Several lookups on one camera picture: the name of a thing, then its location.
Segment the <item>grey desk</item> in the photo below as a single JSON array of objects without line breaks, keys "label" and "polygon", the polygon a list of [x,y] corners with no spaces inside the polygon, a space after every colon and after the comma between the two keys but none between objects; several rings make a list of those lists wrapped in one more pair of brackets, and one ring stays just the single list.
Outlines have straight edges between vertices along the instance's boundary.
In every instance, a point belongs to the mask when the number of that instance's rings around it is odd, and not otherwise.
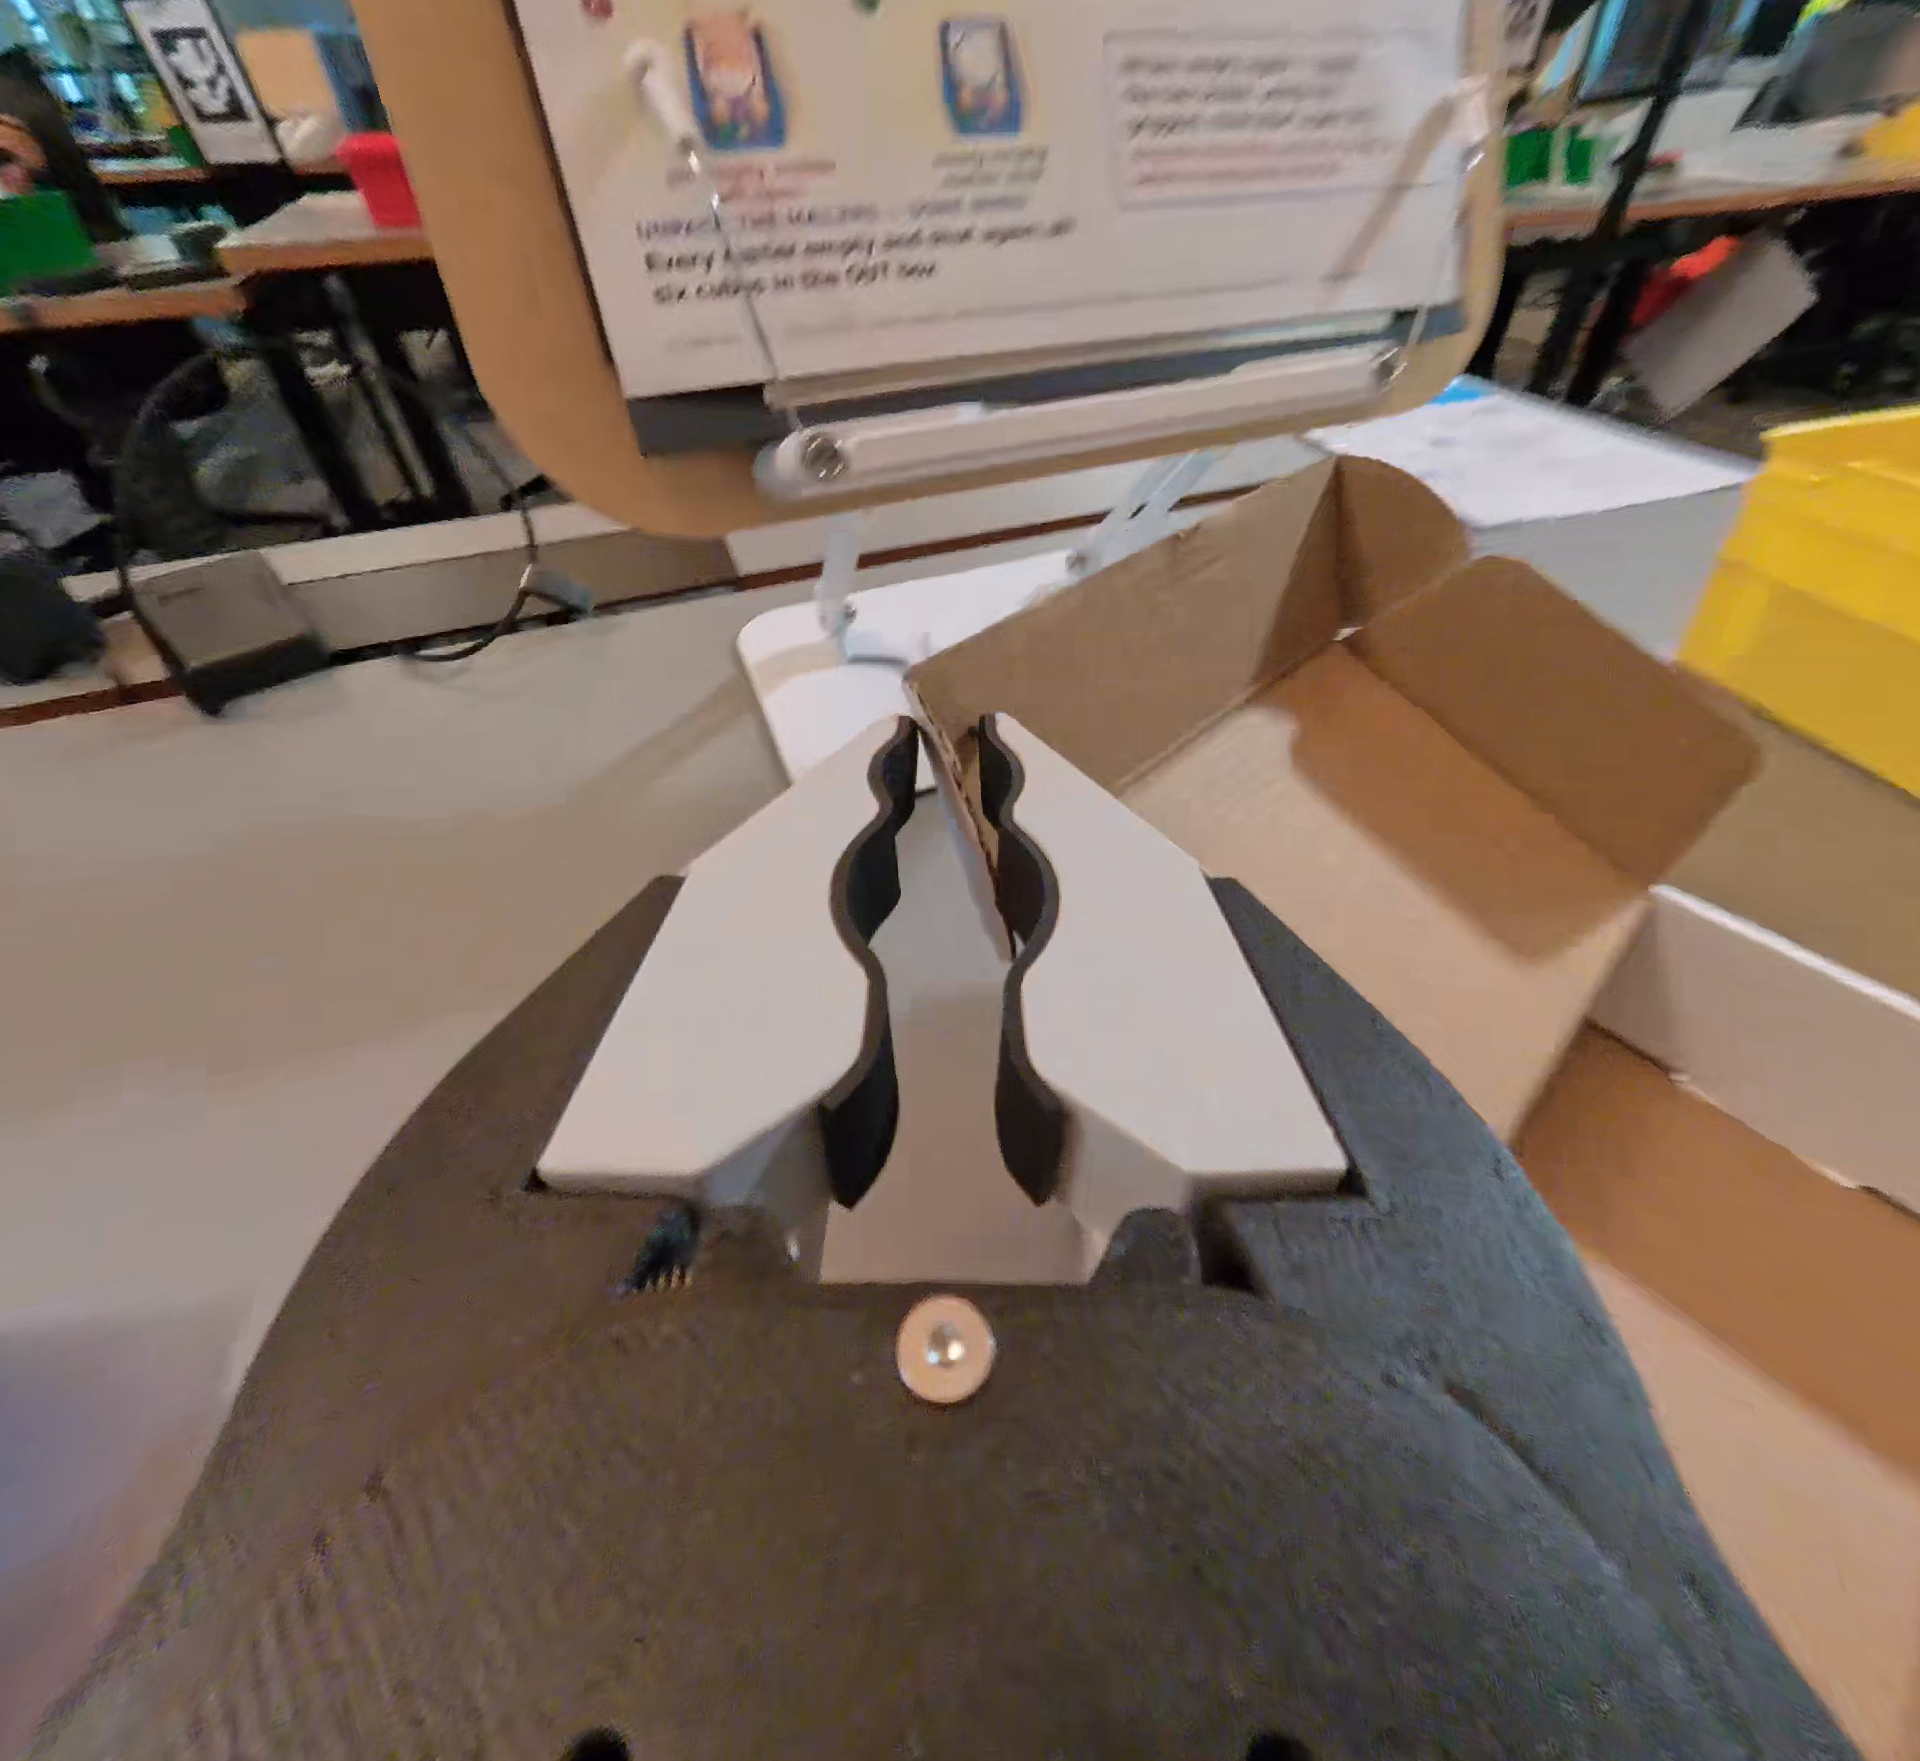
[{"label": "grey desk", "polygon": [[[426,1094],[781,786],[734,657],[801,583],[4,710],[4,1751],[158,1554]],[[1759,722],[1522,1131],[1751,1597],[1861,1748],[1917,1675],[1917,805]]]}]

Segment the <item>white printed leaflet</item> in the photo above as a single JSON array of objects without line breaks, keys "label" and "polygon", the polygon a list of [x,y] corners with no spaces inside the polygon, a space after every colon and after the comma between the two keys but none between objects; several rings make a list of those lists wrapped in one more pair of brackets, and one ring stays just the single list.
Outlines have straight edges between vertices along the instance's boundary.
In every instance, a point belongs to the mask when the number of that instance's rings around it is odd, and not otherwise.
[{"label": "white printed leaflet", "polygon": [[1611,416],[1458,379],[1427,406],[1310,429],[1306,444],[1421,481],[1479,544],[1720,529],[1759,463]]}]

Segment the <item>white stand with wooden board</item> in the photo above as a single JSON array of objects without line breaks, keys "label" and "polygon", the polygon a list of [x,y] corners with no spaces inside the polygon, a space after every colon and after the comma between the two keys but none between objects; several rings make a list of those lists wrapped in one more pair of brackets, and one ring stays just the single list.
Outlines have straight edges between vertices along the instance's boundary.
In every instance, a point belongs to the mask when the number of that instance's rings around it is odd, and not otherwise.
[{"label": "white stand with wooden board", "polygon": [[[875,540],[847,514],[941,498],[1008,483],[1032,494],[1043,478],[1069,475],[1069,455],[956,469],[959,478],[905,483],[889,497],[852,494],[781,503],[757,493],[747,452],[645,455],[590,296],[581,248],[562,207],[551,142],[510,20],[509,0],[352,0],[370,46],[374,79],[389,113],[402,159],[420,199],[424,231],[454,318],[495,416],[521,453],[534,460],[565,497],[651,539],[714,540],[762,526],[798,524],[822,535],[829,554],[829,596],[846,600],[858,566],[843,548]],[[1466,79],[1439,110],[1440,135],[1481,135],[1458,191],[1458,231],[1466,245],[1469,345],[1493,301],[1502,252],[1500,113],[1504,82],[1487,59],[1500,56],[1500,0],[1469,0]],[[1023,606],[1075,586],[1116,557],[1158,540],[1182,503],[1150,475],[1145,507],[1123,509],[1082,531],[1072,548],[1046,554],[1051,573],[1026,585],[1026,601],[989,611],[986,588],[956,588],[967,620],[961,634],[1006,620]]]}]

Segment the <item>red container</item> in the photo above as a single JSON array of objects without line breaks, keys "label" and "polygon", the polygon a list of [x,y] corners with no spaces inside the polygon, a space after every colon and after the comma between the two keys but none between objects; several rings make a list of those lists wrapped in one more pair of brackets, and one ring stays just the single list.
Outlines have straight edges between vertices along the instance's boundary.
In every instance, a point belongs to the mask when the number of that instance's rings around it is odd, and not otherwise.
[{"label": "red container", "polygon": [[400,142],[389,133],[353,133],[337,146],[337,161],[349,173],[371,224],[381,231],[424,228]]}]

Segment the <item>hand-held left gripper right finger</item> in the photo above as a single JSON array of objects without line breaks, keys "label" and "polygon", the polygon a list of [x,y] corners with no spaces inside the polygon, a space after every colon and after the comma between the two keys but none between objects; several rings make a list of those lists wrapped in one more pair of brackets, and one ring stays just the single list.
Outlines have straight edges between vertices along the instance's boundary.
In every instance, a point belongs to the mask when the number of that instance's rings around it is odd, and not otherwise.
[{"label": "hand-held left gripper right finger", "polygon": [[981,719],[976,774],[1021,1193],[1087,1245],[1141,1211],[1336,1193],[1350,1157],[1203,866],[1018,719]]}]

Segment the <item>black power adapter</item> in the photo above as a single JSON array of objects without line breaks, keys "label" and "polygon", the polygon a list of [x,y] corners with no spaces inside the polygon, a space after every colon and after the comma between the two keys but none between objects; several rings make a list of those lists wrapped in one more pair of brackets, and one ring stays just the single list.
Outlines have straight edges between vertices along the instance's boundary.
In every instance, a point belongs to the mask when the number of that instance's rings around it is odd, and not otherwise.
[{"label": "black power adapter", "polygon": [[95,666],[107,637],[91,607],[75,601],[35,550],[2,552],[2,682],[28,685]]},{"label": "black power adapter", "polygon": [[128,585],[130,611],[180,694],[221,719],[333,663],[262,550],[230,550]]}]

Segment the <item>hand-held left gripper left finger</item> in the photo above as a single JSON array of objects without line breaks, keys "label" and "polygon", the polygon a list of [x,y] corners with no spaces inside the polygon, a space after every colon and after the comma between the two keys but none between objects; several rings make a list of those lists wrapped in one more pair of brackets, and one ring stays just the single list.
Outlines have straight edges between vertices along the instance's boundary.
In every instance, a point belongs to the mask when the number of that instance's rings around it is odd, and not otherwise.
[{"label": "hand-held left gripper left finger", "polygon": [[659,928],[537,1159],[547,1189],[755,1211],[795,1264],[823,1260],[831,1209],[898,1136],[873,935],[917,763],[917,729],[878,722],[661,877]]}]

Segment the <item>printed instruction sheet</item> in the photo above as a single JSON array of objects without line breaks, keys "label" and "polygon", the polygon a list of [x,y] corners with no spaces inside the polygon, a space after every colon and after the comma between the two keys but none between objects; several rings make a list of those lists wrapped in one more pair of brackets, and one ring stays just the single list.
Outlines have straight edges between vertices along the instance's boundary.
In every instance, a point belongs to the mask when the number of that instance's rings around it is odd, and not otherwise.
[{"label": "printed instruction sheet", "polygon": [[509,0],[629,399],[1452,303],[1487,0]]}]

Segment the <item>yellow plastic bin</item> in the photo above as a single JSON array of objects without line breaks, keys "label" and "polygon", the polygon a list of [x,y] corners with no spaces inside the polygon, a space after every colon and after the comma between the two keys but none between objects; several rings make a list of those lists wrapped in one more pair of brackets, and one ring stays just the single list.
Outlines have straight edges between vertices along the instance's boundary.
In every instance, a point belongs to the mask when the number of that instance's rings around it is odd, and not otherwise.
[{"label": "yellow plastic bin", "polygon": [[1766,432],[1678,659],[1919,792],[1917,406]]}]

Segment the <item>white cardboard mailer box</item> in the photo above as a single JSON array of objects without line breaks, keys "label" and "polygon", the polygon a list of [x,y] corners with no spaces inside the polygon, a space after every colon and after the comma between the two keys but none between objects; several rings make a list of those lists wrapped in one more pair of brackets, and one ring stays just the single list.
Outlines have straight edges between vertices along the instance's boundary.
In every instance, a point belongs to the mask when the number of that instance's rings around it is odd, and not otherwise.
[{"label": "white cardboard mailer box", "polygon": [[1756,774],[1745,725],[1378,462],[1277,481],[907,673],[968,817],[1018,719],[1242,883],[1481,1113],[1399,1131],[1345,1226],[1235,1228],[1562,1515],[1732,1562],[1863,1757],[1917,1757],[1917,1215],[1588,1017]]}]

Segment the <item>black tripod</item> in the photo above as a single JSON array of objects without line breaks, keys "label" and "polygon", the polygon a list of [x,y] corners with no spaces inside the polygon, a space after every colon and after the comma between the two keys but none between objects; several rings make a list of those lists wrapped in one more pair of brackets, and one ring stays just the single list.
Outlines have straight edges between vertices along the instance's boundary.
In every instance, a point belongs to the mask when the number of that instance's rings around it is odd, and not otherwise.
[{"label": "black tripod", "polygon": [[1685,12],[1672,25],[1648,106],[1628,151],[1618,164],[1615,188],[1607,196],[1593,229],[1580,245],[1572,260],[1564,294],[1533,366],[1528,394],[1551,395],[1558,390],[1580,338],[1580,329],[1588,318],[1588,308],[1591,308],[1593,301],[1607,289],[1619,265],[1619,239],[1626,231],[1628,213],[1641,186],[1657,142],[1666,128],[1668,113],[1685,90],[1697,48],[1710,25],[1715,4],[1717,0],[1688,0]]}]

